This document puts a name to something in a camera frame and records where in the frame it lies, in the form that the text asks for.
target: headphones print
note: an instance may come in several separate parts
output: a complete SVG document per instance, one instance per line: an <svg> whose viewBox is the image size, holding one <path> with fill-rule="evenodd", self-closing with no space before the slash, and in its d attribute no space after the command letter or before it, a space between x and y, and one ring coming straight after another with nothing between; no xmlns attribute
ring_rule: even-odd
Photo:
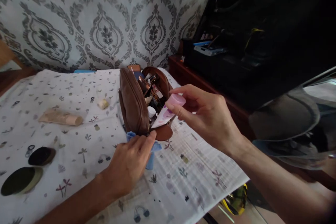
<svg viewBox="0 0 336 224"><path fill-rule="evenodd" d="M148 216L149 216L149 210L148 210L148 209L146 209L146 208L144 208L144 207L142 207L142 206L136 206L136 207L135 207L135 210L134 210L134 221L135 221L136 223L139 223L139 222L141 221L141 218L140 218L140 215L139 215L139 211L141 211L141 210L142 210L143 215L144 215L145 217L148 217Z"/></svg>
<svg viewBox="0 0 336 224"><path fill-rule="evenodd" d="M104 161L104 158L105 158L106 161L109 161L111 159L110 156L105 155L105 154L101 154L98 158L98 163L102 163Z"/></svg>

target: small white bottle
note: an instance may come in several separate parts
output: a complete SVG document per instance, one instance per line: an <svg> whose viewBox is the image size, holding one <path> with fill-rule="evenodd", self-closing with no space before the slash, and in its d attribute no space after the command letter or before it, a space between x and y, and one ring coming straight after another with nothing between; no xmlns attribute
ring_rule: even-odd
<svg viewBox="0 0 336 224"><path fill-rule="evenodd" d="M156 115L156 111L153 107L148 106L147 107L148 110L148 117L149 117L149 125L152 126L153 122L156 120L157 115Z"/></svg>

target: brown leather toiletry bag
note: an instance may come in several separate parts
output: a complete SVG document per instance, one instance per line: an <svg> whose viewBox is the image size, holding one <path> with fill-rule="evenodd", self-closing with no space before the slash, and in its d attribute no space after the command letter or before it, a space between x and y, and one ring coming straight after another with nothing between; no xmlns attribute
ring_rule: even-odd
<svg viewBox="0 0 336 224"><path fill-rule="evenodd" d="M148 73L159 76L159 80L155 84L168 100L169 91L172 87L165 74L152 66L143 69L142 73L144 76ZM134 77L134 73L128 68L120 69L119 100L126 131L133 131L137 135L146 135L149 133L149 116L145 98L138 81ZM168 140L173 134L170 124L155 128L155 130L158 141Z"/></svg>

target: damask wallpaper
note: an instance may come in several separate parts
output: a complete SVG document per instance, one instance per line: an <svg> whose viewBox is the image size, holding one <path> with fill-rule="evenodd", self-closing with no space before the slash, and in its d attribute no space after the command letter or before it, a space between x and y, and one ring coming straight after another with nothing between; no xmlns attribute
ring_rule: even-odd
<svg viewBox="0 0 336 224"><path fill-rule="evenodd" d="M0 39L38 69L165 68L207 1L0 0Z"/></svg>

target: hand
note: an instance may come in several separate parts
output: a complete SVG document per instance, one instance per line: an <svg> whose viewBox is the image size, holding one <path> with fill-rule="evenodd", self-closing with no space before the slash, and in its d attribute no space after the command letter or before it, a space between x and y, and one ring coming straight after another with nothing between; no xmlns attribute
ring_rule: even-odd
<svg viewBox="0 0 336 224"><path fill-rule="evenodd" d="M148 137L137 135L117 145L111 163L102 172L115 200L129 194L144 173L155 138L156 131L151 131Z"/></svg>
<svg viewBox="0 0 336 224"><path fill-rule="evenodd" d="M242 150L242 144L249 143L234 123L223 96L205 92L191 84L170 93L182 93L187 102L183 107L168 102L166 106L212 147L232 157Z"/></svg>

